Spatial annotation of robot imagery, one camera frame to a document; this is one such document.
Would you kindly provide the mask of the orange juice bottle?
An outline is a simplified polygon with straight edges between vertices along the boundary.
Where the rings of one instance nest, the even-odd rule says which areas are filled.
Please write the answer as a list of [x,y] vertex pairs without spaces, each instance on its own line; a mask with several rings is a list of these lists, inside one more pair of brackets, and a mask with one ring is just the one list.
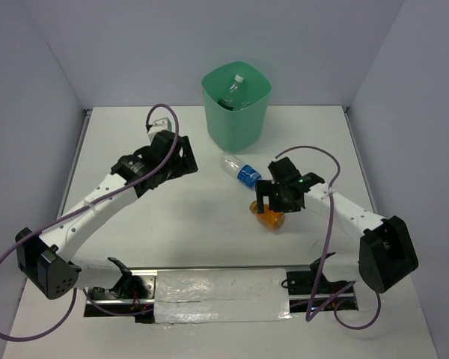
[[276,231],[281,228],[285,222],[285,214],[283,212],[273,212],[267,203],[264,204],[264,212],[257,212],[257,201],[253,201],[249,206],[250,212],[257,220],[267,229]]

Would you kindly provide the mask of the blue label bottle white cap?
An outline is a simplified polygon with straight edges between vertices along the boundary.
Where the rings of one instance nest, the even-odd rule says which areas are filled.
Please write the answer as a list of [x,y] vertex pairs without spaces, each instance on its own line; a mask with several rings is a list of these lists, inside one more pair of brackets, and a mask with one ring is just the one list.
[[257,182],[262,179],[260,172],[234,154],[222,153],[219,164],[225,173],[252,191],[256,189]]

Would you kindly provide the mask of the green label clear bottle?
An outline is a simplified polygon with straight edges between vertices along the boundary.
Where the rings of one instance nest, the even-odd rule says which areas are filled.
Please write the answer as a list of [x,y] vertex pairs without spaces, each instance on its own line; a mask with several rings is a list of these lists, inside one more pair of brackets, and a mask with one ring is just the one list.
[[219,97],[218,104],[229,111],[238,111],[248,107],[248,84],[245,82],[245,78],[236,74]]

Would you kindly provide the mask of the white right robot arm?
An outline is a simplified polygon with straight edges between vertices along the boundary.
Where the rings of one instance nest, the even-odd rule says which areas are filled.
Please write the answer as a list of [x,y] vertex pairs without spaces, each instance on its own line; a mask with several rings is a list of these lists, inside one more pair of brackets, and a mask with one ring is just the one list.
[[317,174],[301,174],[287,157],[272,161],[268,169],[272,178],[256,184],[259,213],[265,209],[283,213],[307,209],[329,220],[330,230],[338,228],[358,248],[354,254],[328,251],[324,260],[316,260],[317,270],[310,275],[316,291],[328,292],[338,281],[362,281],[382,294],[418,268],[403,219],[367,211]]

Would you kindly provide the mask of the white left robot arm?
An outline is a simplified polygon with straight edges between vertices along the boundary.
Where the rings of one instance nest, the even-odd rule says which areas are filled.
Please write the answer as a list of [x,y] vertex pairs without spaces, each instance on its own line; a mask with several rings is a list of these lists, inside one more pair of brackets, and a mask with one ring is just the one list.
[[120,260],[81,260],[78,249],[104,223],[167,180],[198,171],[189,138],[157,132],[150,145],[121,156],[105,179],[80,203],[84,212],[32,236],[17,249],[19,269],[49,299],[75,288],[98,287],[126,296],[134,277]]

